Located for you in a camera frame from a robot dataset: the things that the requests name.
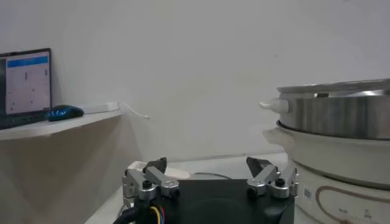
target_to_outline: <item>stainless steel pot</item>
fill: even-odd
[[[390,139],[390,79],[278,88],[260,106],[280,114],[283,127],[357,139]]]

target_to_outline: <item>white pot handle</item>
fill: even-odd
[[[285,150],[295,147],[294,138],[287,132],[283,131],[281,128],[265,130],[263,131],[263,136],[270,144],[280,145],[285,148]]]
[[[288,113],[289,112],[289,103],[287,100],[273,98],[267,102],[260,102],[259,106],[265,110],[272,110],[275,113]]]

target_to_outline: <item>metal bracket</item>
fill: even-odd
[[[174,198],[180,195],[179,182],[173,178],[167,177],[156,167],[150,166],[146,168],[145,177],[147,180],[156,183],[160,187],[162,196]]]
[[[122,185],[126,187],[123,189],[124,199],[132,196],[130,186],[134,187],[134,196],[138,196],[142,201],[151,201],[156,197],[156,185],[145,179],[141,172],[128,169],[125,173],[122,178]]]
[[[299,174],[293,166],[288,166],[283,170],[278,179],[271,183],[272,196],[275,198],[288,198],[290,195],[298,195]]]
[[[254,178],[247,180],[247,193],[252,198],[257,198],[266,192],[267,185],[278,178],[280,172],[274,165],[267,165]]]

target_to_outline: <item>wall shelf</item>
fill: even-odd
[[[122,113],[120,110],[103,113],[85,114],[82,117],[77,117],[64,121],[42,121],[34,124],[0,130],[0,141],[49,136],[51,134],[58,133],[61,131],[81,127],[83,125],[92,124],[98,121],[103,121],[112,117],[118,117],[121,114]]]

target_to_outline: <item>blue computer mouse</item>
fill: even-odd
[[[48,121],[62,121],[83,115],[84,111],[81,108],[70,105],[58,105],[49,111]]]

